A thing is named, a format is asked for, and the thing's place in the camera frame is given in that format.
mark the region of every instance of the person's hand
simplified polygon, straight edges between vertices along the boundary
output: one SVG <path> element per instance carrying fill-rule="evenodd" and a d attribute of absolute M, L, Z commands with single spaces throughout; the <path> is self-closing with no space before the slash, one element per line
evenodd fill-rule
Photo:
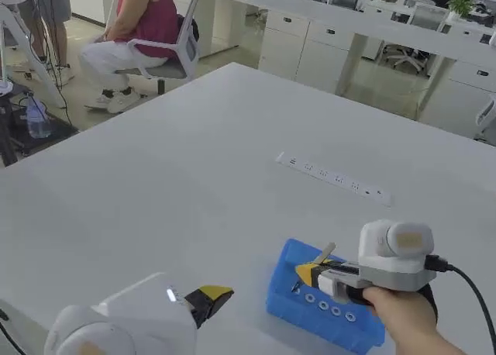
<path fill-rule="evenodd" d="M 434 310 L 419 293 L 373 287 L 365 289 L 363 297 L 374 305 L 375 312 L 396 342 L 398 353 L 463 354 L 438 334 Z"/>

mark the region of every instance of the white sneakers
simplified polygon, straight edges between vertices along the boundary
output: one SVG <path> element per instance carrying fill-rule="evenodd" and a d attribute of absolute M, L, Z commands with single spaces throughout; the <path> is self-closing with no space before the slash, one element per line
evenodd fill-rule
<path fill-rule="evenodd" d="M 114 91 L 112 98 L 99 95 L 93 101 L 86 103 L 85 106 L 90 109 L 106 109 L 108 112 L 116 114 L 134 107 L 140 99 L 141 95 L 136 93 L 134 89 L 128 95 L 123 94 L 121 91 Z"/>
<path fill-rule="evenodd" d="M 113 98 L 101 94 L 92 101 L 85 103 L 84 107 L 88 107 L 89 109 L 107 109 L 112 100 Z"/>

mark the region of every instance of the white device housing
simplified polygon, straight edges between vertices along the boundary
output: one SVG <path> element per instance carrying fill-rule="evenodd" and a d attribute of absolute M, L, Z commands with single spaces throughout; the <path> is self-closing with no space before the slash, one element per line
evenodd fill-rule
<path fill-rule="evenodd" d="M 427 225 L 382 219 L 362 228 L 358 264 L 382 271 L 415 274 L 424 270 L 425 256 L 433 250 L 432 230 Z"/>
<path fill-rule="evenodd" d="M 105 355 L 193 355 L 196 332 L 188 303 L 165 274 L 154 274 L 98 306 L 65 308 L 44 353 L 84 355 L 91 347 Z"/>

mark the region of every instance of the blue plastic container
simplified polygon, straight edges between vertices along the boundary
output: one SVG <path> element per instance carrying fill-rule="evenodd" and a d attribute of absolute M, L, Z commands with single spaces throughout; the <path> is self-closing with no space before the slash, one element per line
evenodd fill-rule
<path fill-rule="evenodd" d="M 314 260 L 321 252 L 301 241 L 286 242 L 270 280 L 267 312 L 354 353 L 365 354 L 372 346 L 381 346 L 384 325 L 365 306 L 335 303 L 306 285 L 291 292 L 298 279 L 295 266 Z"/>

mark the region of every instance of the water bottle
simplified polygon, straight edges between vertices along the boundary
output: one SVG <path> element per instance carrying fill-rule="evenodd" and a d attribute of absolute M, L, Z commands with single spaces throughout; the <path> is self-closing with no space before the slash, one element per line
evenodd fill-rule
<path fill-rule="evenodd" d="M 29 93 L 27 96 L 26 121 L 29 134 L 34 139 L 47 138 L 52 133 L 47 108 L 33 97 L 33 93 Z"/>

